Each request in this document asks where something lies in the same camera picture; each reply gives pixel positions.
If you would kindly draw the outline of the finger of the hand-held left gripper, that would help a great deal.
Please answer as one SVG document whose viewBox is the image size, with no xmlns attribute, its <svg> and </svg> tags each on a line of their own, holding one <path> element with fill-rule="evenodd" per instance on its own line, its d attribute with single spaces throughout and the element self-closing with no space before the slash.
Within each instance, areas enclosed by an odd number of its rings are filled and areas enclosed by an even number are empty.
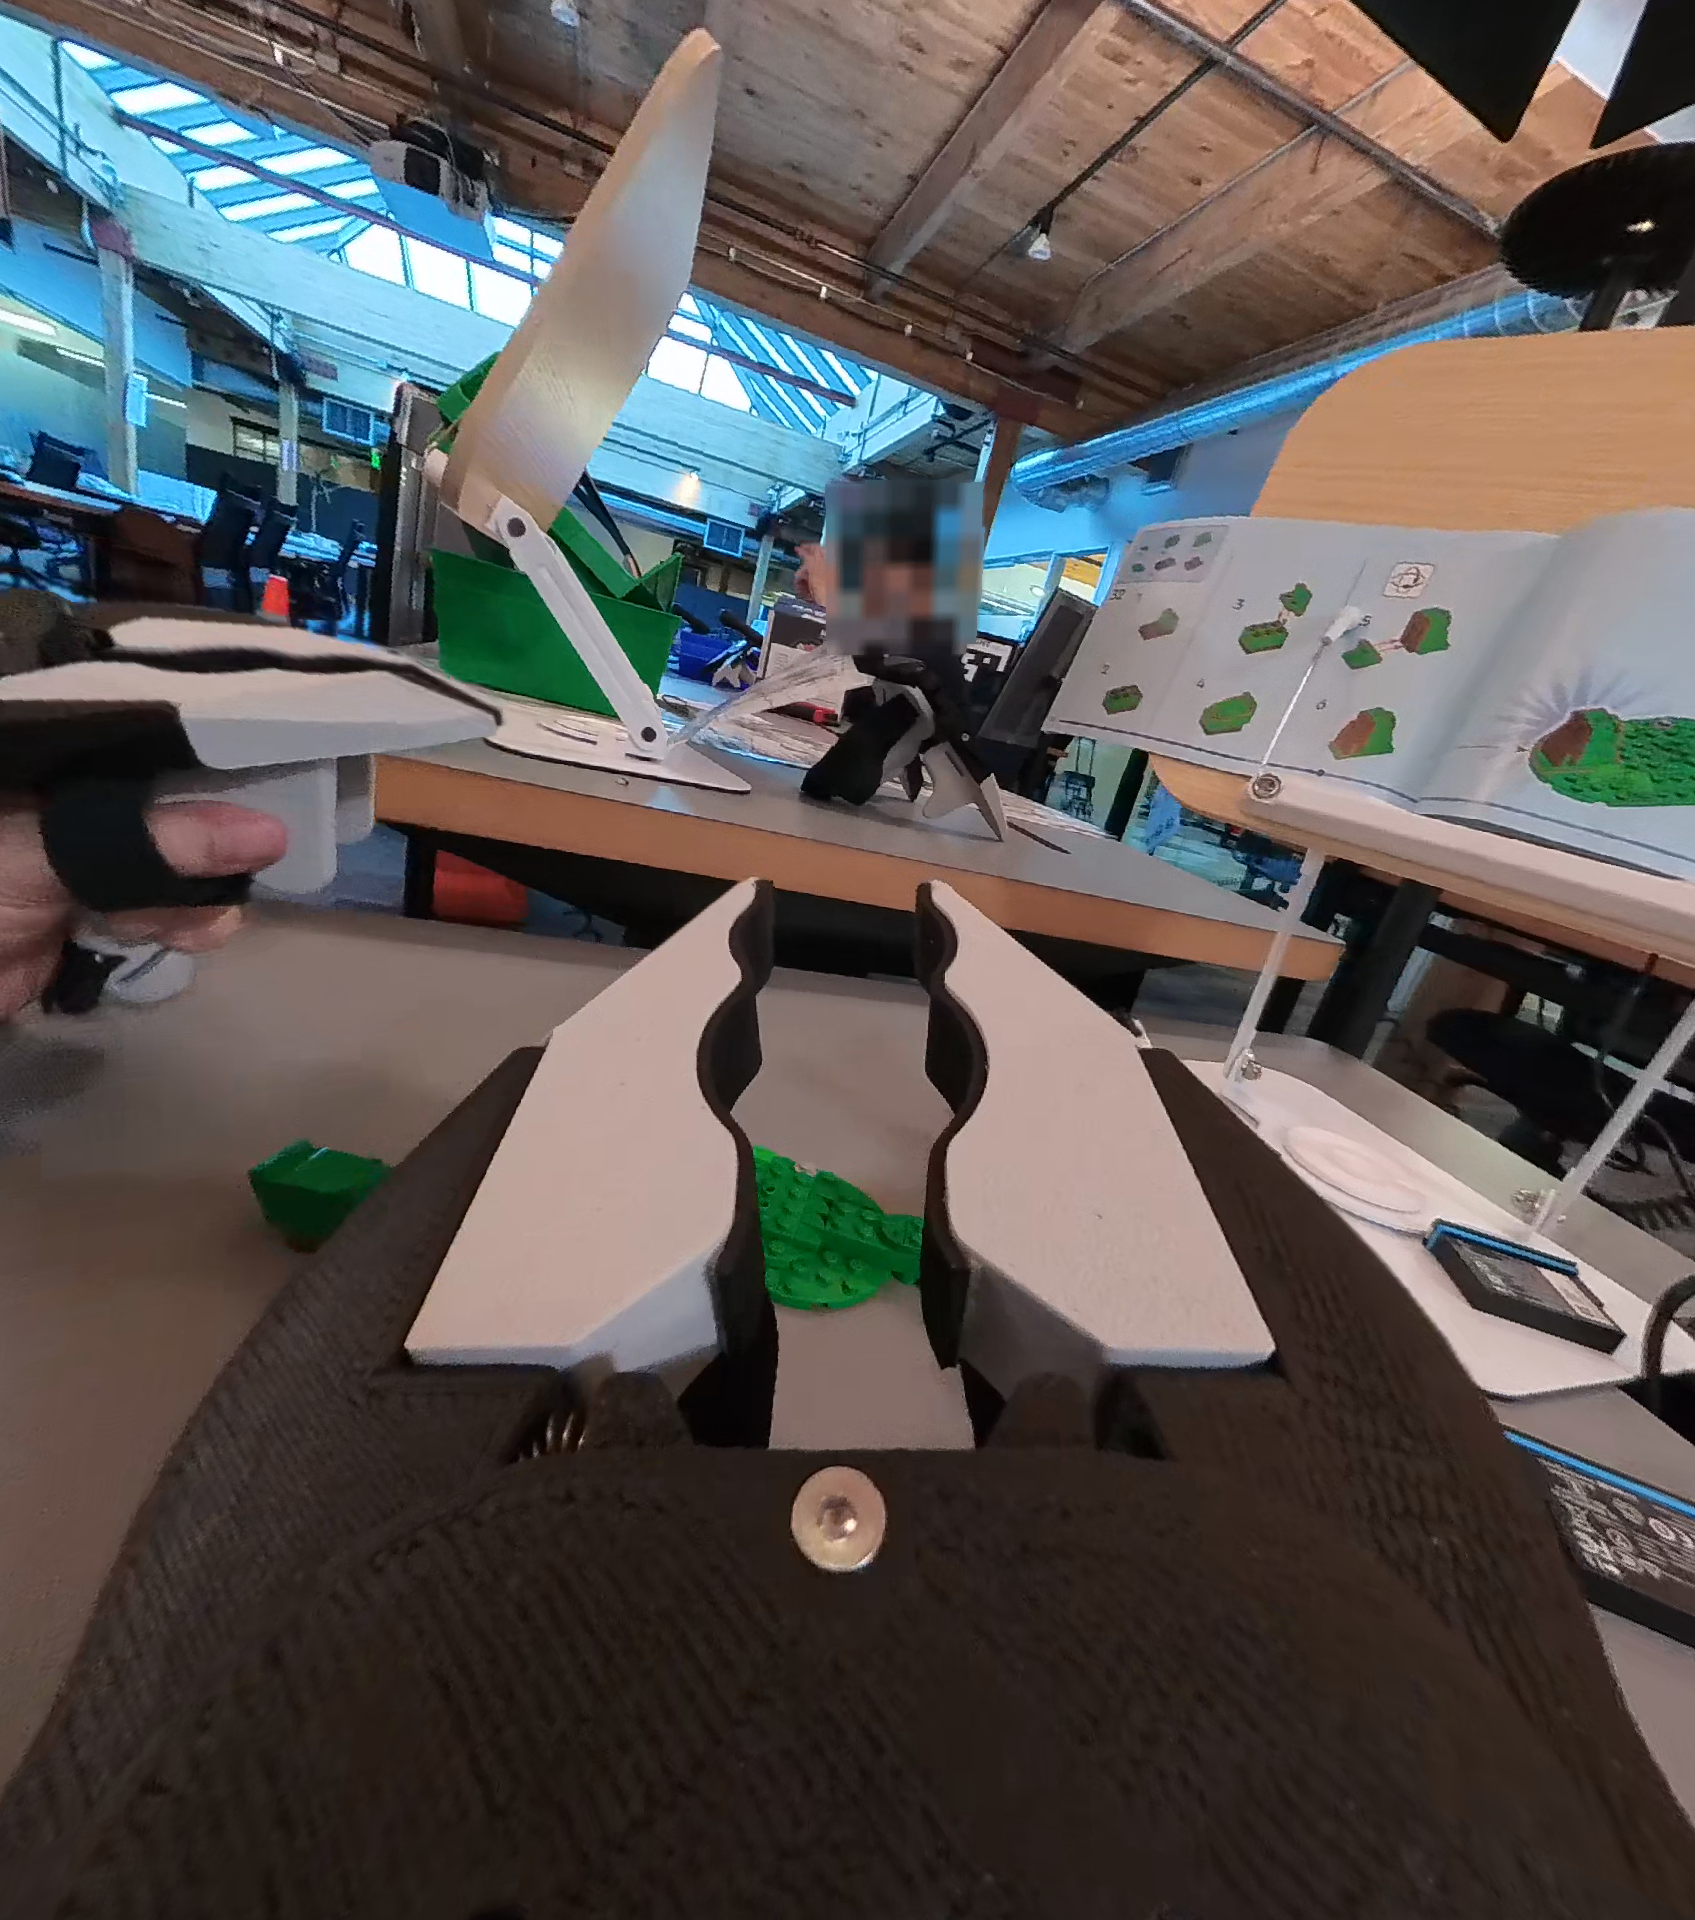
<svg viewBox="0 0 1695 1920">
<path fill-rule="evenodd" d="M 308 633 L 292 626 L 139 615 L 93 628 L 93 659 L 169 673 L 303 675 L 382 673 L 472 708 L 492 708 L 473 690 L 402 651 Z"/>
<path fill-rule="evenodd" d="M 0 703 L 163 703 L 198 763 L 257 765 L 372 756 L 484 739 L 499 710 L 429 668 L 369 659 L 104 659 L 0 677 Z"/>
</svg>

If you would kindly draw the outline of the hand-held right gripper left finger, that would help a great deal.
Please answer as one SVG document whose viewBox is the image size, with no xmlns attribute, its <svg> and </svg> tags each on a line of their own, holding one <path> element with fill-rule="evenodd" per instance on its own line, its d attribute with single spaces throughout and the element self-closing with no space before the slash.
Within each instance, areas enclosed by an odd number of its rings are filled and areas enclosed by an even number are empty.
<svg viewBox="0 0 1695 1920">
<path fill-rule="evenodd" d="M 731 886 L 545 1039 L 415 1321 L 415 1365 L 657 1375 L 703 1444 L 765 1444 L 778 1321 L 754 1154 L 775 896 Z"/>
</svg>

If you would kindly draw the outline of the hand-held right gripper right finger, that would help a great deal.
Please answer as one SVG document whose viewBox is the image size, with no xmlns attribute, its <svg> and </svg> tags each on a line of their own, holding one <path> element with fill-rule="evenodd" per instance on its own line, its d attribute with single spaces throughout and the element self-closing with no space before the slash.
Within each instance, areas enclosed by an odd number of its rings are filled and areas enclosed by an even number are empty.
<svg viewBox="0 0 1695 1920">
<path fill-rule="evenodd" d="M 1245 1371 L 1274 1353 L 1135 1035 L 949 883 L 918 886 L 933 1358 L 1010 1397 L 1057 1375 Z"/>
</svg>

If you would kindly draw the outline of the green round brick plate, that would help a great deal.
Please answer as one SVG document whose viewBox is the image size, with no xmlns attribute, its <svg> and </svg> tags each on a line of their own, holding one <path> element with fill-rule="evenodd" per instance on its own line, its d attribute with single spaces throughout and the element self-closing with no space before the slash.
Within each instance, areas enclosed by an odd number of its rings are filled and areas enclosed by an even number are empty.
<svg viewBox="0 0 1695 1920">
<path fill-rule="evenodd" d="M 923 1222 L 832 1171 L 753 1149 L 765 1290 L 780 1309 L 852 1309 L 920 1281 Z"/>
</svg>

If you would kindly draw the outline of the green lego brick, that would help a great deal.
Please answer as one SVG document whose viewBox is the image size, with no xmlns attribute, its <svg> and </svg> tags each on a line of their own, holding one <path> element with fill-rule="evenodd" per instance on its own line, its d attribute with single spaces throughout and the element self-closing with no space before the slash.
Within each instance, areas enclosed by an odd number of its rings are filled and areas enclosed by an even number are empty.
<svg viewBox="0 0 1695 1920">
<path fill-rule="evenodd" d="M 248 1186 L 271 1230 L 297 1250 L 323 1246 L 352 1217 L 391 1164 L 293 1140 L 248 1169 Z"/>
</svg>

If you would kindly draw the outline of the lego instruction booklet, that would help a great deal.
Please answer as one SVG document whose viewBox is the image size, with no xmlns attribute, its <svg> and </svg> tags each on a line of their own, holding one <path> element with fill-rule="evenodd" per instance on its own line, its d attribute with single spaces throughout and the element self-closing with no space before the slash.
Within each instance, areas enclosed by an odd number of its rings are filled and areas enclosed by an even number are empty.
<svg viewBox="0 0 1695 1920">
<path fill-rule="evenodd" d="M 1695 508 L 1138 532 L 1048 714 L 1695 881 Z"/>
</svg>

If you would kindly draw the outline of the green plastic bin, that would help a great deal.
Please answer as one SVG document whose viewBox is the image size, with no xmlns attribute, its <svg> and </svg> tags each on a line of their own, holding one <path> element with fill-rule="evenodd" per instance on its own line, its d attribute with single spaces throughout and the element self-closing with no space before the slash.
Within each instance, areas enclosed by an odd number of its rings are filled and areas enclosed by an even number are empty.
<svg viewBox="0 0 1695 1920">
<path fill-rule="evenodd" d="M 663 758 L 659 705 L 674 620 L 653 574 L 631 574 L 571 514 L 604 426 L 512 350 L 486 356 L 439 400 L 428 483 L 473 549 L 435 549 L 442 668 L 551 708 L 609 716 L 626 749 Z"/>
</svg>

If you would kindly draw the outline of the white book stand wooden board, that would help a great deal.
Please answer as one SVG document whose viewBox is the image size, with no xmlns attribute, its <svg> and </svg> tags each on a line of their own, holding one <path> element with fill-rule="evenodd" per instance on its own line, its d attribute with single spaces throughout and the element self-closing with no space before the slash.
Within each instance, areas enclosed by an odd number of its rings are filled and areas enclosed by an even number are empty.
<svg viewBox="0 0 1695 1920">
<path fill-rule="evenodd" d="M 521 356 L 541 380 L 565 389 L 578 411 L 604 426 L 600 442 L 633 393 L 688 288 L 718 93 L 720 46 L 708 31 L 692 29 L 646 92 L 571 224 L 554 264 L 532 295 L 510 339 L 499 349 Z M 435 611 L 431 558 L 435 552 Z M 664 561 L 648 574 L 655 576 L 661 604 L 674 620 L 674 642 L 679 622 L 670 596 L 677 561 Z M 442 668 L 439 624 L 435 651 Z M 492 741 L 505 751 L 571 763 L 617 765 L 628 774 L 679 780 L 694 787 L 731 793 L 747 789 L 738 774 L 686 745 L 683 734 L 670 727 L 668 752 L 659 760 L 642 760 L 626 749 L 619 723 L 609 716 L 501 695 L 501 727 Z"/>
<path fill-rule="evenodd" d="M 1695 328 L 1551 334 L 1425 343 L 1353 371 L 1309 407 L 1274 460 L 1259 505 L 1289 516 L 1230 516 L 1241 536 L 1327 527 L 1340 547 L 1375 545 L 1386 523 L 1425 523 L 1482 539 L 1500 530 L 1559 534 L 1597 510 L 1695 505 Z M 1526 932 L 1566 932 L 1667 962 L 1695 987 L 1695 881 L 1652 877 L 1478 828 L 1438 824 L 1348 784 L 1296 774 L 1228 774 L 1158 754 L 1155 771 L 1195 811 L 1226 818 L 1298 851 L 1298 828 L 1326 837 L 1303 851 L 1289 910 L 1276 918 L 1247 1011 L 1208 1079 L 1237 1101 L 1285 1090 L 1241 1079 L 1274 982 L 1300 978 L 1292 938 L 1318 877 L 1395 883 L 1395 899 L 1452 896 Z M 1695 998 L 1654 1055 L 1649 1085 L 1695 1033 Z"/>
</svg>

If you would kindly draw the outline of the spare hand-held gripper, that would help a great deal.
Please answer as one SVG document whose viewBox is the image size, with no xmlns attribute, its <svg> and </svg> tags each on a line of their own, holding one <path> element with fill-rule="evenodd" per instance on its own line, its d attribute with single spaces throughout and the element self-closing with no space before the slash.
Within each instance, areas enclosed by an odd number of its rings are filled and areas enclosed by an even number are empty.
<svg viewBox="0 0 1695 1920">
<path fill-rule="evenodd" d="M 885 780 L 925 820 L 973 807 L 993 839 L 1006 833 L 999 784 L 975 749 L 973 727 L 944 677 L 910 655 L 852 657 L 863 683 L 841 703 L 844 728 L 800 782 L 804 800 L 868 804 Z"/>
</svg>

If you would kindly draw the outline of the black computer monitor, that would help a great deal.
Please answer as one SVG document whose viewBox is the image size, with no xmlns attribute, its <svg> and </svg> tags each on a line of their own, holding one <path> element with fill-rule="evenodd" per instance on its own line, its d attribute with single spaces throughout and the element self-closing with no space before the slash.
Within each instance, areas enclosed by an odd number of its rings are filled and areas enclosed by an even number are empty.
<svg viewBox="0 0 1695 1920">
<path fill-rule="evenodd" d="M 1015 751 L 1039 747 L 1059 684 L 1092 618 L 1090 600 L 1065 589 L 1048 594 L 975 732 L 978 745 Z"/>
</svg>

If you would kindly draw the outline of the black battery blue edge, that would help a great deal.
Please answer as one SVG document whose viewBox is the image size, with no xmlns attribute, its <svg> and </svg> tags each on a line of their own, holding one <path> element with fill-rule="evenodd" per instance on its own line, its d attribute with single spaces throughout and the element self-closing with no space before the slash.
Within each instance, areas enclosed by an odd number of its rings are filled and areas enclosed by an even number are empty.
<svg viewBox="0 0 1695 1920">
<path fill-rule="evenodd" d="M 1695 1501 L 1517 1428 L 1590 1604 L 1695 1650 Z"/>
</svg>

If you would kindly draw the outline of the black round disc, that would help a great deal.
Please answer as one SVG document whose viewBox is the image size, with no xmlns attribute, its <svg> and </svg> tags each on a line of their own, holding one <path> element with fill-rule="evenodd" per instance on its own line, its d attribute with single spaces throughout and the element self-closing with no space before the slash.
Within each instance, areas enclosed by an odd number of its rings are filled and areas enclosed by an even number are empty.
<svg viewBox="0 0 1695 1920">
<path fill-rule="evenodd" d="M 1498 235 L 1504 270 L 1557 297 L 1673 292 L 1695 249 L 1695 141 L 1651 141 L 1528 193 Z"/>
</svg>

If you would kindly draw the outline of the black studio light panel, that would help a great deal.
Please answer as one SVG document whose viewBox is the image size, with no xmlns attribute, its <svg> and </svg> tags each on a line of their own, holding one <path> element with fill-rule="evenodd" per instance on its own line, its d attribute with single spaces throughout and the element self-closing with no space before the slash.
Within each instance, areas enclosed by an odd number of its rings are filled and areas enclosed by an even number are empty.
<svg viewBox="0 0 1695 1920">
<path fill-rule="evenodd" d="M 1695 2 L 1359 2 L 1355 9 L 1502 141 L 1555 64 L 1603 103 L 1594 148 L 1695 108 Z"/>
</svg>

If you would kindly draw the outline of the silver ventilation duct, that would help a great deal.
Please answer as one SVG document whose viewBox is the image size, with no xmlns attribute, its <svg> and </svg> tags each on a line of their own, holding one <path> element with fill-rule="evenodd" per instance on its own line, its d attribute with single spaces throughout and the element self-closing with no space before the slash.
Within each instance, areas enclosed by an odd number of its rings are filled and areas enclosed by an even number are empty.
<svg viewBox="0 0 1695 1920">
<path fill-rule="evenodd" d="M 1094 437 L 1026 453 L 1011 462 L 1010 483 L 1026 497 L 1078 481 L 1142 466 L 1191 444 L 1228 437 L 1267 418 L 1291 415 L 1364 365 L 1393 350 L 1454 339 L 1531 338 L 1579 326 L 1588 299 L 1500 284 L 1493 273 L 1463 277 L 1454 286 L 1395 301 L 1362 321 L 1348 323 L 1294 345 L 1259 356 L 1236 374 L 1197 382 L 1162 407 Z"/>
</svg>

